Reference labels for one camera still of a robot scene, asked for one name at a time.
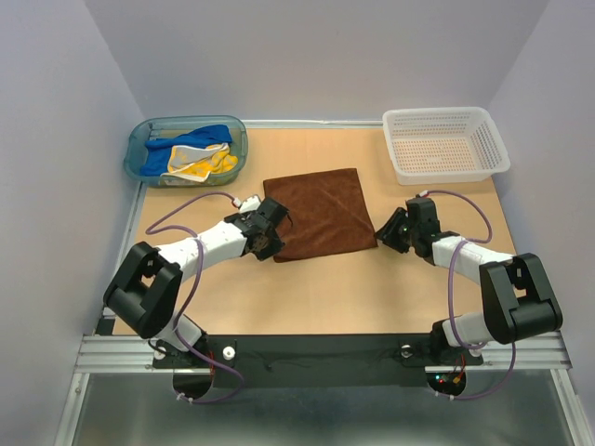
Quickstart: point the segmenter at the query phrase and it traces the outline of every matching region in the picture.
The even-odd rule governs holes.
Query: brown towel
[[[278,233],[286,243],[274,257],[288,262],[377,246],[357,169],[266,179],[264,193],[289,209]]]

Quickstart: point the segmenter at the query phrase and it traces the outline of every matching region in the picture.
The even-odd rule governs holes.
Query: silver bolt
[[[401,346],[401,356],[404,357],[405,359],[411,358],[413,356],[413,349],[411,348],[411,346],[409,344],[405,344],[404,346]]]

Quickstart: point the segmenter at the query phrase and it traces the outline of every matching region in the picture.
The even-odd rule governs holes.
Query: white laundry basket
[[[496,124],[482,108],[390,110],[382,121],[401,184],[481,181],[510,168]]]

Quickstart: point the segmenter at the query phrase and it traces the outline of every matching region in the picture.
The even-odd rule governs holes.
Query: light wood surface
[[[220,188],[240,198],[263,195],[262,180],[272,177],[357,167],[372,223],[380,228],[398,206],[424,186],[397,182],[381,129],[250,129],[245,169]],[[432,185],[464,193],[488,215],[495,236],[489,247],[512,253],[499,200],[491,179],[478,183]],[[142,207],[136,240],[151,245],[185,237],[177,231],[154,236],[144,230],[160,216],[202,189],[149,189]],[[443,230],[483,237],[486,228],[462,200],[432,196]],[[232,214],[223,197],[208,197],[171,218],[169,223],[206,230]],[[352,254],[289,263],[253,256],[207,269],[187,314],[212,334],[296,335],[426,333],[448,317],[447,271],[430,266],[413,251],[402,255],[386,246]],[[190,282],[182,285],[178,304]],[[481,310],[480,288],[457,277],[456,312]],[[121,321],[115,335],[132,334]]]

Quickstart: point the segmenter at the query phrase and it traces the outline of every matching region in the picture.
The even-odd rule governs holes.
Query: blue cloth
[[[149,154],[140,168],[144,177],[159,177],[167,172],[173,146],[191,146],[204,149],[211,144],[231,143],[230,129],[226,125],[207,125],[175,138],[158,138],[145,142]]]

